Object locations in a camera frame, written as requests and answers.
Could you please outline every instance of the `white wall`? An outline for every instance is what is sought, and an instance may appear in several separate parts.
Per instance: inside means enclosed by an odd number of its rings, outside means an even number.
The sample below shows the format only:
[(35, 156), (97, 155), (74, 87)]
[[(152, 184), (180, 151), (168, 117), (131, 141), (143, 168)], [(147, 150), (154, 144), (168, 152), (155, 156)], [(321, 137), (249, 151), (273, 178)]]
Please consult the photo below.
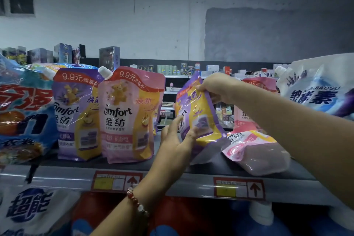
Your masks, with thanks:
[(0, 18), (0, 48), (52, 49), (57, 43), (121, 47), (121, 58), (204, 60), (212, 7), (348, 10), (348, 0), (34, 0), (35, 17)]

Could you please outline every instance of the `white spout cap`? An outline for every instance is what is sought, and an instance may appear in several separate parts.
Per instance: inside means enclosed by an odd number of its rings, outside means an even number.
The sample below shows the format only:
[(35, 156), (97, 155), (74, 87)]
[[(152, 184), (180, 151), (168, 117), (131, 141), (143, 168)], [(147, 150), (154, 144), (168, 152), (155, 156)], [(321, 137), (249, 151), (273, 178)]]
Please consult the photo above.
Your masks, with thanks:
[(270, 226), (274, 221), (271, 202), (251, 202), (249, 208), (250, 217), (257, 223)]
[(55, 74), (56, 74), (56, 72), (55, 72), (54, 70), (51, 70), (51, 69), (46, 68), (46, 67), (42, 70), (42, 73), (43, 73), (47, 78), (49, 78), (50, 80), (53, 80), (53, 78), (54, 78), (54, 76), (55, 76)]
[(274, 70), (274, 74), (277, 74), (279, 77), (281, 77), (282, 74), (286, 71), (285, 67), (282, 66), (277, 66)]
[(341, 227), (354, 231), (354, 211), (348, 207), (333, 207), (328, 216)]
[(101, 66), (99, 69), (98, 69), (98, 72), (100, 73), (100, 75), (102, 77), (104, 77), (104, 79), (109, 79), (110, 77), (112, 77), (113, 75), (113, 72), (110, 71), (108, 68), (104, 67), (104, 66)]

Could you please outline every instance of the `forearm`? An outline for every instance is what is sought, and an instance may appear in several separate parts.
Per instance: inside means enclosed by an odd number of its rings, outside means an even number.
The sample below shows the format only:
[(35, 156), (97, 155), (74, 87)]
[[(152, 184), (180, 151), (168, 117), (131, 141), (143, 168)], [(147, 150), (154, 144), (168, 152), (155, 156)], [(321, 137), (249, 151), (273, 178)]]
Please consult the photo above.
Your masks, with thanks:
[(230, 100), (348, 206), (354, 208), (354, 123), (249, 84), (232, 82)]
[[(149, 213), (165, 195), (167, 186), (152, 174), (148, 174), (134, 189), (134, 196)], [(120, 204), (95, 229), (91, 236), (129, 236), (136, 235), (145, 221), (131, 199), (124, 198)]]

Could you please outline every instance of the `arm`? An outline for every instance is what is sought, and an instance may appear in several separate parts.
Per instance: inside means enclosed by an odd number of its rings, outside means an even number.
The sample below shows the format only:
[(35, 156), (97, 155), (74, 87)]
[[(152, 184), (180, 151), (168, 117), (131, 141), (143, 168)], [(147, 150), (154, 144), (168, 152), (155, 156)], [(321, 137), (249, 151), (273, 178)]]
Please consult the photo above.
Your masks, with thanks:
[(216, 73), (201, 89), (247, 113), (334, 195), (354, 208), (354, 122)]
[[(180, 178), (189, 164), (192, 147), (197, 138), (196, 128), (188, 131), (184, 141), (179, 142), (178, 126), (183, 116), (175, 118), (161, 132), (161, 144), (150, 171), (134, 189), (134, 197), (151, 213), (170, 186)], [(144, 217), (127, 197), (91, 233), (91, 236), (138, 235), (146, 225)]]

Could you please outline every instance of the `purple fabric softener pouch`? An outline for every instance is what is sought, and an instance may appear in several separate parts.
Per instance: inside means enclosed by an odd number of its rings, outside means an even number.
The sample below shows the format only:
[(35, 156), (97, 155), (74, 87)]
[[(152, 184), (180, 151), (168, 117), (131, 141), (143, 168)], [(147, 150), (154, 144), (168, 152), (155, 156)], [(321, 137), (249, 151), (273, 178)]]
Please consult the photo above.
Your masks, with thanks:
[(197, 143), (193, 147), (190, 164), (207, 163), (217, 153), (230, 145), (227, 133), (219, 124), (209, 92), (197, 91), (195, 86), (203, 80), (196, 71), (177, 93), (175, 112), (183, 115), (179, 125), (182, 140), (190, 127), (199, 127)]
[(102, 152), (97, 69), (60, 68), (52, 85), (61, 159), (87, 161)]

